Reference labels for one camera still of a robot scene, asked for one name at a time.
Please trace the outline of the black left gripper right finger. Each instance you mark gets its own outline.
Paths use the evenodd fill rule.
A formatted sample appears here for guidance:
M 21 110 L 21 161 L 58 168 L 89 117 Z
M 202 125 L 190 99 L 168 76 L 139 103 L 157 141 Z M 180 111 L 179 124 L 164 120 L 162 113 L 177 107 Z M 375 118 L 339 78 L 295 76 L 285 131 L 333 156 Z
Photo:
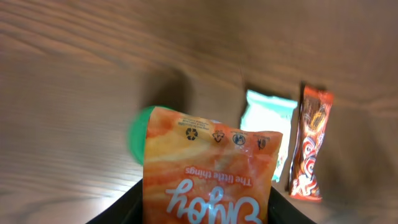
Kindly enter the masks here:
M 315 224 L 271 187 L 267 209 L 268 224 Z

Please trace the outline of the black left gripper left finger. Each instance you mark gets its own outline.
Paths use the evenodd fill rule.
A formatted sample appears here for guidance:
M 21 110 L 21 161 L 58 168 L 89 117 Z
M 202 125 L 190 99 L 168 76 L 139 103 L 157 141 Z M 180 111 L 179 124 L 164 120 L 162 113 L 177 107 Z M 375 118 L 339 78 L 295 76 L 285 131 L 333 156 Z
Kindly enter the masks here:
M 142 179 L 87 224 L 143 224 Z

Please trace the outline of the small orange snack packet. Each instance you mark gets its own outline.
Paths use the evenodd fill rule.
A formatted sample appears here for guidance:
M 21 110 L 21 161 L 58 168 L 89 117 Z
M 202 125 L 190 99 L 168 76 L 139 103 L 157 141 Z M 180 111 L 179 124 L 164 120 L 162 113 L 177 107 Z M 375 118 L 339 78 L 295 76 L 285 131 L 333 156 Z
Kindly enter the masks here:
M 144 223 L 267 222 L 282 134 L 156 107 L 144 150 Z

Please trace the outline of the green lidded jar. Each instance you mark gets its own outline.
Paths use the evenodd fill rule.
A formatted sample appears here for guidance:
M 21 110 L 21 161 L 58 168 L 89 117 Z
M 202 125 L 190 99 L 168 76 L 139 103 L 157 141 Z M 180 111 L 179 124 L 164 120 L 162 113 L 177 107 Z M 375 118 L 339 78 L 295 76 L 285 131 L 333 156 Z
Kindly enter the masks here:
M 148 106 L 140 110 L 133 117 L 127 132 L 127 147 L 134 160 L 140 165 L 144 164 L 147 125 L 154 109 L 155 106 Z

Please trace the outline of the light blue tissue packet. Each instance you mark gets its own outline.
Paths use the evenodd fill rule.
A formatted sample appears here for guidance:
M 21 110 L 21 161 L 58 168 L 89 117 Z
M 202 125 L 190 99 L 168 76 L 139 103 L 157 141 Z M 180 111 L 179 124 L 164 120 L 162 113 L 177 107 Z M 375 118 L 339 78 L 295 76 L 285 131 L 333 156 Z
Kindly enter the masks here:
M 298 103 L 277 96 L 266 96 L 248 90 L 247 106 L 241 117 L 240 129 L 243 131 L 277 131 L 283 134 L 277 165 L 272 180 L 279 182 L 285 162 L 289 156 L 291 120 Z

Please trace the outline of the red chocolate bar wrapper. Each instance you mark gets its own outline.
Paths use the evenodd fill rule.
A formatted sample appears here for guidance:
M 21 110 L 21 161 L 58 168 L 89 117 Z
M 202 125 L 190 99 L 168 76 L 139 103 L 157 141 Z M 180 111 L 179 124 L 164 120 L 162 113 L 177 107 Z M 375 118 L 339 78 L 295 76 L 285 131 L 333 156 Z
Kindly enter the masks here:
M 334 96 L 326 90 L 305 85 L 300 101 L 298 130 L 289 175 L 292 198 L 320 202 L 322 196 L 314 174 Z

